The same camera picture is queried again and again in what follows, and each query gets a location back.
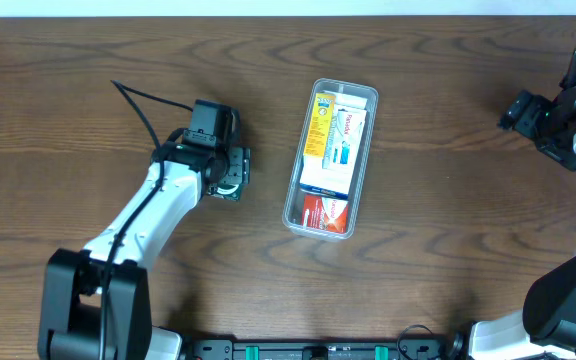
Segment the white Panadol box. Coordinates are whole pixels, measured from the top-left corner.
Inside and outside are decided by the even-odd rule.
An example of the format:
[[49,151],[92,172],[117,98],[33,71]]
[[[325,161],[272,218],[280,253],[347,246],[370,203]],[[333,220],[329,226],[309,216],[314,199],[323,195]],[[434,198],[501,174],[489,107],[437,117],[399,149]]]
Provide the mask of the white Panadol box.
[[322,167],[336,172],[354,170],[367,112],[340,106],[333,116]]

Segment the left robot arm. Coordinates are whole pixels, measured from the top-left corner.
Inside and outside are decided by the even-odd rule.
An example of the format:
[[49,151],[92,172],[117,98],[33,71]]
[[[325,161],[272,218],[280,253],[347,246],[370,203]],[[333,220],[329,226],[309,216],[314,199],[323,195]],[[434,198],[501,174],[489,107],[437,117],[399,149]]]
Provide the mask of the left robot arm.
[[232,199],[248,184],[251,152],[168,142],[164,162],[82,250],[58,249],[45,273],[42,359],[179,359],[183,338],[152,323],[148,272],[173,230],[205,195]]

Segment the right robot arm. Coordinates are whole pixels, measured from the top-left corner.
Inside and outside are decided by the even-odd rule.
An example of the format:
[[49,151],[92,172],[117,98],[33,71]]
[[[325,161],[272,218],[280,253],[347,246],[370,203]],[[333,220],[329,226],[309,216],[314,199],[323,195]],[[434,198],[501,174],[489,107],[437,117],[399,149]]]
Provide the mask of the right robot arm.
[[[499,120],[536,149],[576,171],[576,47],[552,100],[521,91]],[[536,280],[521,310],[473,323],[458,333],[449,359],[576,359],[576,248],[573,257]]]

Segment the green Zam-Buk tin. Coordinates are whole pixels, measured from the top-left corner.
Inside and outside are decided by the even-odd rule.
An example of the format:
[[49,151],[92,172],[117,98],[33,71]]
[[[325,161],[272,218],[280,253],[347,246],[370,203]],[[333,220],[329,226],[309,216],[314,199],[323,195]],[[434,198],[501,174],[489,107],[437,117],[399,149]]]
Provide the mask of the green Zam-Buk tin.
[[216,184],[210,188],[209,195],[228,201],[238,202],[241,199],[244,186],[241,184]]

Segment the red Panadol Actifast box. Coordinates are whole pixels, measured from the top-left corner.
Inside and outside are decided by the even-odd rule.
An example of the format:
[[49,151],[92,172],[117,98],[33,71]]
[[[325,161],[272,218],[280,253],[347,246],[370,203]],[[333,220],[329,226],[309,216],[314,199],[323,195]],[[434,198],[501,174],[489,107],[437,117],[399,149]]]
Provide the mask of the red Panadol Actifast box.
[[336,198],[306,194],[302,225],[307,228],[342,234],[347,230],[348,202]]

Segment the blue fever patch box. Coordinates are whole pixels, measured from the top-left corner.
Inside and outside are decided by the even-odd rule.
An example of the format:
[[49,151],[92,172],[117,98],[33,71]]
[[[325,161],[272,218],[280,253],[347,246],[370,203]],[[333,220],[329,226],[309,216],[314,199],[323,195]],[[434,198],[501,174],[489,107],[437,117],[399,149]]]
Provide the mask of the blue fever patch box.
[[[334,115],[340,106],[353,107],[367,112],[366,98],[331,91],[320,93],[328,93],[336,96]],[[347,198],[350,192],[355,166],[354,170],[350,173],[336,172],[322,167],[323,158],[320,159],[305,156],[303,150],[303,170],[299,181],[300,186],[303,189],[312,192],[326,193],[339,198]]]

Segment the yellow medicine box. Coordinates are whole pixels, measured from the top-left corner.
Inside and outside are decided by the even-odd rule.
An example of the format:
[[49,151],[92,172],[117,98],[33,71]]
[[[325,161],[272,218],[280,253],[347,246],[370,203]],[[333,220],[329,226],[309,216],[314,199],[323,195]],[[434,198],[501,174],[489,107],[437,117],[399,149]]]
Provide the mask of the yellow medicine box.
[[334,115],[336,96],[316,93],[304,146],[304,155],[322,159]]

